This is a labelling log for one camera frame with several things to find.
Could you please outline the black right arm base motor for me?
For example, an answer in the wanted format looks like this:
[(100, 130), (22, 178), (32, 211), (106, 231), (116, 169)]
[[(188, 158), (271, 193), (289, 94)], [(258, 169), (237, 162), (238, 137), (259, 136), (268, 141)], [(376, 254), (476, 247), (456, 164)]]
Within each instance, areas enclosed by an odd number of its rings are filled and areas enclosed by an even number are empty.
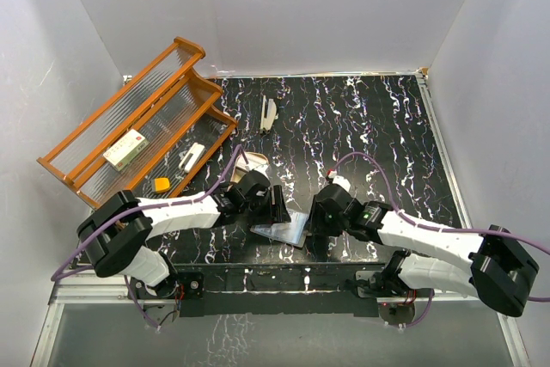
[(373, 298), (384, 309), (415, 309), (416, 302), (426, 298), (433, 300), (435, 291), (413, 289), (398, 279), (395, 274), (385, 274), (383, 270), (355, 271), (342, 282), (341, 290), (349, 291), (358, 298)]

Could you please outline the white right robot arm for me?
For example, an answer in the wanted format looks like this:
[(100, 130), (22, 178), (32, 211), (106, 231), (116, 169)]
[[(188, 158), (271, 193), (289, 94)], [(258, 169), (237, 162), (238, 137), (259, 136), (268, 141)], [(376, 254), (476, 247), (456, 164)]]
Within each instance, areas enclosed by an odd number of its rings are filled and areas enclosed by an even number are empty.
[(493, 225), (482, 234), (461, 233), (416, 221), (390, 204), (362, 203), (335, 183), (313, 197), (306, 228), (314, 236), (347, 233), (394, 248), (380, 272), (351, 281), (351, 287), (368, 297), (451, 291), (519, 317), (539, 271), (535, 259), (504, 228)]

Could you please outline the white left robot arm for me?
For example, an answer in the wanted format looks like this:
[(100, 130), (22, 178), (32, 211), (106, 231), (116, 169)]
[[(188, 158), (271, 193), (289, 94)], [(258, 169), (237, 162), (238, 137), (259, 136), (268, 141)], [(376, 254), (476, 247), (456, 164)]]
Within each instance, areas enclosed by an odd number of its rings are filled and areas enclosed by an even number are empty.
[(175, 199), (144, 199), (132, 191), (115, 193), (77, 228), (77, 236), (95, 275), (123, 275), (147, 286), (158, 297), (177, 287), (177, 271), (166, 254), (148, 246), (150, 238), (185, 229), (212, 229), (241, 219), (251, 226), (291, 221), (282, 187), (259, 170), (237, 182)]

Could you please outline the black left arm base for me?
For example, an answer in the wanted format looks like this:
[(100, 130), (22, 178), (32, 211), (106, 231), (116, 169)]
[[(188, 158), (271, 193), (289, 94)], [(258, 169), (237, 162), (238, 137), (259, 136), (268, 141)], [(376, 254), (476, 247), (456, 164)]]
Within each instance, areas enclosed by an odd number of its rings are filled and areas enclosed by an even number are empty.
[(178, 317), (198, 317), (205, 313), (205, 276), (202, 272), (178, 271), (157, 287), (125, 276), (128, 297), (146, 323), (160, 332)]

